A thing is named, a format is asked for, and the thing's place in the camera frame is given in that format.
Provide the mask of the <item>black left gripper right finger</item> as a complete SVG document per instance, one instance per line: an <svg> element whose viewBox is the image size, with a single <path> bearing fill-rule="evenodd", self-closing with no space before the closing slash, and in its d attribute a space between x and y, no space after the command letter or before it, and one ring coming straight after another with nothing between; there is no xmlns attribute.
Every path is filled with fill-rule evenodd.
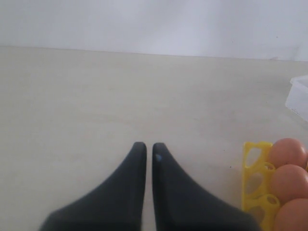
<svg viewBox="0 0 308 231"><path fill-rule="evenodd" d="M259 231L255 219L195 182L164 143L153 145L152 192L158 231Z"/></svg>

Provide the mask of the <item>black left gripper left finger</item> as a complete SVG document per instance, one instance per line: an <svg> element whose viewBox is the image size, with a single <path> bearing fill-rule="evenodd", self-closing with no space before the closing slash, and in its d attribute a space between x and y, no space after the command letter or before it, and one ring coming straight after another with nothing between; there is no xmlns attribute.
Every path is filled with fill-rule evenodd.
<svg viewBox="0 0 308 231"><path fill-rule="evenodd" d="M102 184L52 212L42 231L140 231L147 166L145 143L136 142Z"/></svg>

